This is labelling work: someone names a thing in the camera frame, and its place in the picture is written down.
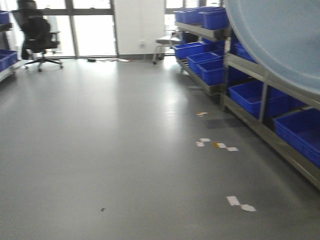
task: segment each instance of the shelving unit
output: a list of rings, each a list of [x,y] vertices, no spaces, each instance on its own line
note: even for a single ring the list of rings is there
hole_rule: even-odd
[[[7,32],[12,28],[12,23],[0,24],[0,33]]]
[[[23,65],[22,61],[18,61],[14,65],[8,67],[7,69],[0,72],[0,82],[7,77],[9,77],[11,74],[15,73],[15,71],[20,68]]]
[[[7,24],[0,24],[0,33],[4,33],[7,31],[10,31],[12,28],[12,23]],[[9,66],[5,70],[0,72],[0,82],[7,77],[9,77],[11,74],[13,74],[18,68],[20,68],[23,65],[22,61],[16,62],[14,65]]]
[[[235,115],[237,115],[244,123],[246,123],[254,132],[256,132],[264,141],[266,141],[272,148],[274,148],[283,158],[292,164],[301,174],[303,174],[311,183],[320,189],[320,169],[313,165],[307,158],[296,151],[292,146],[280,138],[275,132],[264,125],[264,110],[266,105],[266,97],[268,87],[272,86],[304,103],[307,105],[320,109],[319,96],[313,96],[292,86],[285,86],[279,84],[275,75],[267,71],[261,65],[243,59],[234,54],[228,53],[225,57],[225,65],[238,69],[251,77],[260,80],[264,83],[261,109],[259,119],[253,117],[245,109],[234,102],[227,96],[226,88],[224,93],[221,94],[221,105],[228,108]]]
[[[205,81],[201,79],[201,77],[199,77],[199,75],[195,74],[194,71],[192,71],[189,68],[188,61],[186,59],[181,60],[177,58],[176,61],[178,62],[178,64],[180,64],[182,69],[188,72],[190,78],[192,78],[193,81],[199,84],[203,88],[204,92],[209,96],[221,94],[223,92],[223,87],[224,87],[223,84],[211,85],[211,86],[208,85]]]
[[[199,37],[203,37],[212,42],[226,40],[229,35],[229,28],[209,30],[209,29],[202,28],[201,25],[199,24],[191,25],[191,24],[185,24],[178,21],[175,22],[175,25],[182,31],[189,32]],[[203,88],[204,92],[209,96],[221,94],[223,92],[223,89],[224,89],[223,84],[208,85],[205,81],[201,79],[201,77],[199,77],[189,68],[188,61],[186,59],[176,58],[176,61],[182,67],[183,70],[189,73],[190,78],[193,81],[195,81],[197,84],[199,84]]]

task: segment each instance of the office chair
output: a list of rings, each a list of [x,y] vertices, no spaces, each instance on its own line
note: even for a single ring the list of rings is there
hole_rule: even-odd
[[[155,47],[152,62],[154,65],[157,64],[156,60],[162,60],[163,56],[165,55],[164,49],[165,48],[171,48],[174,45],[181,44],[181,33],[173,30],[168,30],[172,31],[172,34],[170,36],[164,36],[161,38],[158,38],[155,40],[157,44],[160,44]]]
[[[59,64],[60,69],[62,69],[63,65],[61,60],[45,57],[48,49],[57,49],[60,44],[60,41],[58,41],[59,31],[50,32],[50,24],[43,18],[43,13],[40,10],[34,9],[34,5],[30,3],[33,1],[22,2],[24,2],[24,4],[28,3],[27,7],[14,10],[12,11],[12,14],[24,33],[24,42],[21,51],[22,59],[29,59],[30,55],[27,50],[32,52],[31,57],[33,61],[25,63],[25,68],[28,68],[27,65],[39,63],[38,72],[42,72],[42,64],[49,62]],[[42,57],[34,60],[34,54],[36,53],[41,53]]]

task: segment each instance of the blue plastic bin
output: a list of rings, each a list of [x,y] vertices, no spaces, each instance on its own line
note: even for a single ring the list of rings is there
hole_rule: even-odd
[[[206,52],[206,45],[207,44],[203,42],[192,42],[181,45],[175,45],[172,48],[174,49],[174,53],[177,58],[185,59],[188,56]]]
[[[198,64],[200,77],[208,85],[222,84],[224,81],[224,60],[218,59]]]
[[[215,51],[211,51],[211,53],[214,53],[214,54],[217,54],[220,57],[223,57],[225,55],[225,50],[224,49],[215,50]]]
[[[276,133],[320,168],[320,111],[314,108],[274,119]]]
[[[239,57],[256,63],[253,57],[247,52],[247,50],[244,48],[244,46],[240,42],[235,43],[234,46],[235,46],[235,52]]]
[[[235,84],[239,81],[249,78],[249,75],[232,66],[229,66],[228,85]]]
[[[9,24],[9,23],[10,23],[9,12],[0,10],[0,24]]]
[[[9,57],[7,55],[0,54],[0,72],[9,67]]]
[[[231,98],[247,110],[251,115],[258,118],[261,108],[263,82],[255,80],[252,82],[229,87]],[[269,87],[266,103],[265,116],[273,117],[286,113],[290,110],[288,95],[284,92]]]
[[[229,19],[226,9],[223,7],[216,7],[209,11],[199,12],[202,16],[202,27],[210,30],[224,29],[229,26]]]
[[[298,108],[301,108],[303,106],[306,106],[307,104],[305,104],[304,102],[298,100],[298,99],[295,99],[294,97],[292,96],[289,96],[288,95],[288,98],[289,98],[289,104],[290,104],[290,108],[293,110],[293,109],[298,109]]]
[[[18,62],[18,53],[16,51],[0,49],[0,54],[8,56],[8,65],[12,66]]]
[[[225,50],[225,46],[222,46],[220,42],[213,42],[213,43],[206,43],[205,44],[204,51],[205,52],[212,52],[212,51],[217,51],[217,50]]]
[[[203,52],[197,55],[191,55],[186,57],[188,59],[189,68],[195,73],[199,74],[200,69],[198,64],[212,62],[214,60],[221,59],[222,57],[213,52]]]
[[[196,24],[202,21],[202,16],[199,12],[204,11],[207,7],[185,8],[179,11],[174,11],[175,20],[183,24]]]

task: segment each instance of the gray floor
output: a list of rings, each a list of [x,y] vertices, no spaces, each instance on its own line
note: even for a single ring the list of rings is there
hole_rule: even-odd
[[[232,118],[172,57],[18,70],[0,83],[0,239],[318,239],[320,192],[246,126],[212,124]]]

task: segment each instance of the black office chair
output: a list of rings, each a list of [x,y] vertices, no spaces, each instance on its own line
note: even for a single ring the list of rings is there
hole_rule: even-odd
[[[29,64],[39,63],[38,71],[42,72],[42,64],[49,62],[53,64],[59,64],[60,69],[62,69],[63,65],[61,60],[45,57],[47,50],[57,49],[60,41],[58,41],[59,31],[50,32],[50,24],[43,18],[43,13],[38,9],[21,8],[12,11],[12,14],[24,33],[24,42],[21,51],[22,59],[28,60],[30,58],[27,50],[31,50],[32,52],[31,57],[33,61],[25,63],[25,68],[28,68],[27,65]],[[41,53],[42,57],[34,60],[34,54],[36,53]]]

